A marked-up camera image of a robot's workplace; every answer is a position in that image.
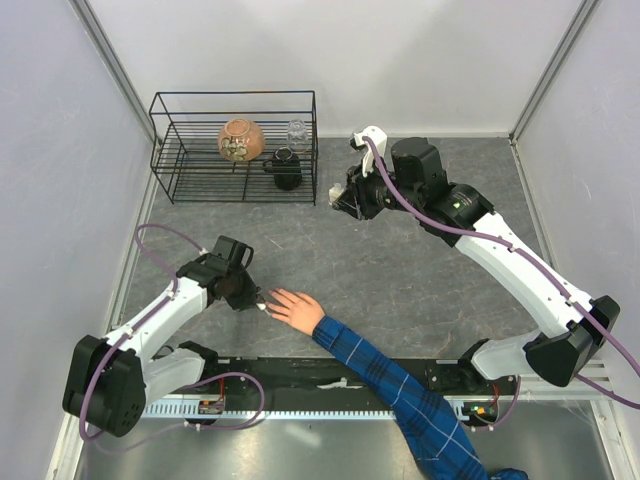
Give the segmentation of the clear nail polish bottle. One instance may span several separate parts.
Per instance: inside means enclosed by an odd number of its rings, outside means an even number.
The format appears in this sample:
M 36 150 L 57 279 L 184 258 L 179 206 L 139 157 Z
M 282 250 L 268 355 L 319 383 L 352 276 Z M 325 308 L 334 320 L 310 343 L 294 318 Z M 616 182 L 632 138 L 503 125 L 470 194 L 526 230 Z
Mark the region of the clear nail polish bottle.
M 333 206 L 335 202 L 340 198 L 340 196 L 344 193 L 345 188 L 340 183 L 335 183 L 328 192 L 328 203 L 330 206 Z

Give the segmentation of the blue plaid sleeve forearm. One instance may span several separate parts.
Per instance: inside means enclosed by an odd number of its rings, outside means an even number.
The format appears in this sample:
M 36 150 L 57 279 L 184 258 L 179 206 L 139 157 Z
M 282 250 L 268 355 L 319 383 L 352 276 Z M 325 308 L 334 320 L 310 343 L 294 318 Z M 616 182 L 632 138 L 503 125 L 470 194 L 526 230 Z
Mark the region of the blue plaid sleeve forearm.
M 313 340 L 349 367 L 390 407 L 420 469 L 430 479 L 526 479 L 517 469 L 489 472 L 481 462 L 452 406 L 423 387 L 375 346 L 329 316 Z

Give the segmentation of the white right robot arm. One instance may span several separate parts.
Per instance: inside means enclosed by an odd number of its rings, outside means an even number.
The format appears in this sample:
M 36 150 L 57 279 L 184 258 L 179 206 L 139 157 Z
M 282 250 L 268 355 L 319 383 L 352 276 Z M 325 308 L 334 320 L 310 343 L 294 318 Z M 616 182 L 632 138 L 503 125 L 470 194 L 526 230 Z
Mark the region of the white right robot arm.
M 553 271 L 474 187 L 448 180 L 439 150 L 427 139 L 396 142 L 391 170 L 382 158 L 386 143 L 374 128 L 353 136 L 352 148 L 364 155 L 348 169 L 346 183 L 331 188 L 331 206 L 357 220 L 385 209 L 411 213 L 424 230 L 488 272 L 536 323 L 530 333 L 474 345 L 469 362 L 458 368 L 460 386 L 477 394 L 495 379 L 521 374 L 569 385 L 604 345 L 618 303 L 608 295 L 594 298 Z

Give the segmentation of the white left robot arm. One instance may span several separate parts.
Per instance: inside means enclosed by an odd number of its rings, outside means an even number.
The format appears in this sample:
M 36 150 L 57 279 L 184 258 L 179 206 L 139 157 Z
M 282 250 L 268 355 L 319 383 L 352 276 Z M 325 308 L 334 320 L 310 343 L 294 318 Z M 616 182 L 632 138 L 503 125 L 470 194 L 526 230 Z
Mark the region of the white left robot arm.
M 253 247 L 219 236 L 212 251 L 172 272 L 169 285 L 131 320 L 75 346 L 62 408 L 115 437 L 128 434 L 149 404 L 190 386 L 208 393 L 219 382 L 211 353 L 188 343 L 159 357 L 163 345 L 189 320 L 223 300 L 234 311 L 252 309 L 260 289 L 248 268 Z

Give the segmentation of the person's hand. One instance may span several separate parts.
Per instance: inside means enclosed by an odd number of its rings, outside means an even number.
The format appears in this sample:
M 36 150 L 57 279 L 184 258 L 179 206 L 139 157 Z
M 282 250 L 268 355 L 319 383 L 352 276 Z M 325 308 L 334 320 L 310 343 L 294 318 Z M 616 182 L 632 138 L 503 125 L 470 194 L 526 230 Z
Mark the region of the person's hand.
M 325 316 L 321 305 L 305 293 L 276 288 L 269 294 L 272 301 L 267 301 L 266 307 L 270 317 L 308 336 Z

